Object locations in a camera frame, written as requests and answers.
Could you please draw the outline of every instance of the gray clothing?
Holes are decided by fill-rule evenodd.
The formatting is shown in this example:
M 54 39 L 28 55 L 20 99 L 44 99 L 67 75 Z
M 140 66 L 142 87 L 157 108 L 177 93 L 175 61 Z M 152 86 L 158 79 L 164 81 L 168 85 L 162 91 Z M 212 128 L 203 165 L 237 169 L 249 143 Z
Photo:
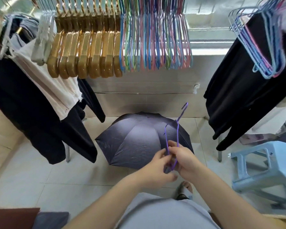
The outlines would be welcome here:
M 127 207 L 117 229 L 220 229 L 209 213 L 192 200 L 165 199 L 139 193 Z

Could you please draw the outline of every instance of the tiled floor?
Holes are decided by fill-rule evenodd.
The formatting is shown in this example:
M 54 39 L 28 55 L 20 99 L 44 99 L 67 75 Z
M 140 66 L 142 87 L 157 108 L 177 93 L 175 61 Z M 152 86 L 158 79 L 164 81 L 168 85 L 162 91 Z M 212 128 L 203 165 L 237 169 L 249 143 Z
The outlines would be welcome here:
M 107 117 L 100 123 L 96 117 L 88 118 L 84 124 L 92 139 L 111 125 L 116 117 Z M 189 133 L 195 155 L 210 169 L 231 185 L 235 166 L 227 154 L 240 150 L 237 141 L 223 153 L 223 162 L 217 161 L 217 141 L 212 139 L 213 130 L 202 118 L 182 118 L 180 124 Z M 26 139 L 0 174 L 0 207 L 41 207 L 43 211 L 69 211 L 76 216 L 93 201 L 106 193 L 133 169 L 109 166 L 99 149 L 95 164 L 71 150 L 71 161 L 50 165 Z M 144 190 L 168 198 L 182 181 L 179 177 L 158 190 Z M 199 193 L 194 190 L 193 199 L 208 209 Z M 261 203 L 255 207 L 265 207 Z

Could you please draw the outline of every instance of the dark umbrella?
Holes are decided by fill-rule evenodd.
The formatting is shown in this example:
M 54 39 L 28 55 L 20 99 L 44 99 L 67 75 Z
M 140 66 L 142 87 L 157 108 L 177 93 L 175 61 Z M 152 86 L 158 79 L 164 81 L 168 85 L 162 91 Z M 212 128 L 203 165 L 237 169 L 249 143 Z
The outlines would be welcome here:
M 120 116 L 95 140 L 110 165 L 140 169 L 157 151 L 166 148 L 164 128 L 167 124 L 167 139 L 177 141 L 175 120 L 146 112 Z M 194 153 L 190 136 L 181 126 L 179 143 Z

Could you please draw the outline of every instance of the blue plastic stool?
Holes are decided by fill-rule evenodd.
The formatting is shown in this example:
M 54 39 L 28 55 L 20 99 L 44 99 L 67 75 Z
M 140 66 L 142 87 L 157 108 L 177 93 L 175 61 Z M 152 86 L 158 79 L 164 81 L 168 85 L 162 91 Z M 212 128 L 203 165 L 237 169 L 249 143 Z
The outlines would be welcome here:
M 246 156 L 254 153 L 267 158 L 268 169 L 259 174 L 249 176 L 246 167 Z M 231 153 L 231 158 L 237 158 L 238 179 L 232 181 L 236 192 L 260 190 L 276 185 L 286 185 L 286 143 L 271 141 L 239 152 Z

